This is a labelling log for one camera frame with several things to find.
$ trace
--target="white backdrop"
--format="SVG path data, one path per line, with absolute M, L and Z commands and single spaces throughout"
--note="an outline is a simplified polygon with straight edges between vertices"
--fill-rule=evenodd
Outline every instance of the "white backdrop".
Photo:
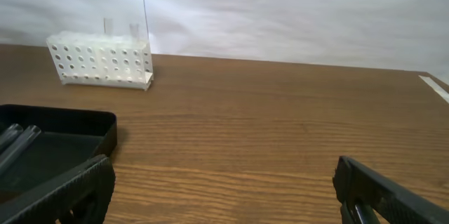
M 421 70 L 449 83 L 449 0 L 146 0 L 153 53 Z M 0 0 L 0 42 L 145 23 L 142 0 Z

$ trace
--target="strip of tape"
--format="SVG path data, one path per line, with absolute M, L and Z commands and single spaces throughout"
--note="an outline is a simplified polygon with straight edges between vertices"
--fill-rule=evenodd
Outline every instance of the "strip of tape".
M 433 90 L 438 93 L 444 100 L 446 100 L 447 103 L 449 103 L 449 93 L 444 91 L 443 88 L 441 88 L 437 83 L 435 83 L 434 80 L 432 80 L 430 77 L 423 77 L 420 76 L 423 81 L 426 82 L 430 87 L 433 88 Z

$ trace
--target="wood grain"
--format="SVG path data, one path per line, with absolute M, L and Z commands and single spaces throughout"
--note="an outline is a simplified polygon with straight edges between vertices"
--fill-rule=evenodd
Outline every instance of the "wood grain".
M 117 115 L 106 223 L 341 223 L 340 155 L 449 209 L 449 104 L 427 73 L 155 55 L 143 92 L 62 86 L 47 48 L 0 55 L 0 103 Z

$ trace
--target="black tray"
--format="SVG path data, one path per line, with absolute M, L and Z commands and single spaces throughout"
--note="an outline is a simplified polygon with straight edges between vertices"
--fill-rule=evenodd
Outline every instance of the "black tray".
M 0 176 L 0 202 L 54 178 L 117 144 L 111 112 L 25 105 L 0 105 L 0 132 L 13 123 L 36 125 L 42 133 Z

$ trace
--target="white plastic holder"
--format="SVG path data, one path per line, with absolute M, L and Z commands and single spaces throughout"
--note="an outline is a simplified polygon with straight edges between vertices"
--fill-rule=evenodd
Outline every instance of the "white plastic holder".
M 61 32 L 47 38 L 47 45 L 62 84 L 147 90 L 153 80 L 146 40 Z

